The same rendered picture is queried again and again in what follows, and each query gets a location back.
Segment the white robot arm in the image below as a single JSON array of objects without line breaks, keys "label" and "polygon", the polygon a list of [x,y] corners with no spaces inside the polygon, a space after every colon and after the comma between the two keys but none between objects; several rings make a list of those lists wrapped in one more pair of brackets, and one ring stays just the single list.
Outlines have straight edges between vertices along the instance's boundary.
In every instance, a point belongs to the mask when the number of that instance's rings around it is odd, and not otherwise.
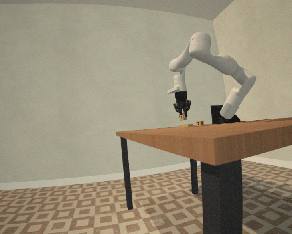
[{"label": "white robot arm", "polygon": [[169,69],[172,72],[180,72],[174,76],[174,88],[168,90],[168,94],[179,91],[187,91],[185,85],[185,69],[193,58],[206,63],[225,75],[232,76],[241,88],[234,87],[222,109],[221,116],[231,119],[239,108],[244,97],[248,94],[256,81],[256,76],[248,70],[240,67],[237,62],[227,54],[214,56],[210,53],[211,37],[205,32],[195,33],[182,54],[172,60]]}]

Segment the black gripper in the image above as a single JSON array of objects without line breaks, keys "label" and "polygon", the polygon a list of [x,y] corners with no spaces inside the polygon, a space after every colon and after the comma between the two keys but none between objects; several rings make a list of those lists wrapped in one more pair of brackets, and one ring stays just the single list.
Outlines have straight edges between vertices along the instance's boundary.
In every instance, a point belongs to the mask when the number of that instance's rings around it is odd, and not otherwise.
[{"label": "black gripper", "polygon": [[[184,118],[187,118],[187,111],[190,109],[191,100],[187,99],[186,91],[179,91],[175,93],[176,103],[173,104],[176,112],[180,115],[184,115]],[[183,113],[182,113],[183,109]]]}]

